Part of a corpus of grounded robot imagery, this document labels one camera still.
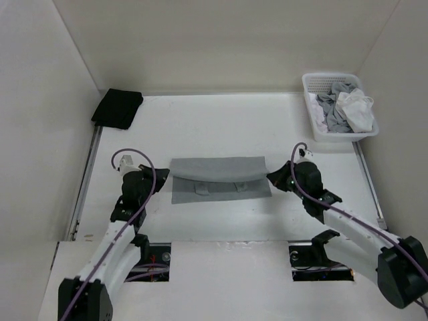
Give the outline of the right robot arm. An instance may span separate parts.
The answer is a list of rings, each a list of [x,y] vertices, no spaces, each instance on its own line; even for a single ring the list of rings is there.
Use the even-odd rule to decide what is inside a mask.
[[[307,265],[327,268],[341,263],[376,284],[384,298],[400,309],[427,294],[427,254],[421,242],[347,213],[342,199],[324,188],[313,162],[288,161],[267,179],[275,188],[298,196],[307,214],[327,226],[312,238],[303,258]]]

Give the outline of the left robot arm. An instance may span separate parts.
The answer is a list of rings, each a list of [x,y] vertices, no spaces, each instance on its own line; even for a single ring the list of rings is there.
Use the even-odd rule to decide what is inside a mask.
[[[119,166],[119,196],[98,248],[74,278],[58,288],[58,320],[111,320],[113,301],[134,266],[150,259],[150,242],[139,232],[148,200],[166,183],[169,169]]]

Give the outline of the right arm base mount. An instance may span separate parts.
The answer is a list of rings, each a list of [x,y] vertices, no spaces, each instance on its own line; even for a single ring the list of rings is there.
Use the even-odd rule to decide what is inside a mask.
[[[327,257],[324,246],[340,234],[326,230],[310,241],[292,241],[288,245],[292,279],[295,282],[353,282],[353,271]]]

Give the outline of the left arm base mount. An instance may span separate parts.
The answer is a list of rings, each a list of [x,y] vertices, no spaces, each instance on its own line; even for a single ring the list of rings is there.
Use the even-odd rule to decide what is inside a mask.
[[[126,282],[168,282],[170,264],[171,243],[150,243],[142,249],[140,261]]]

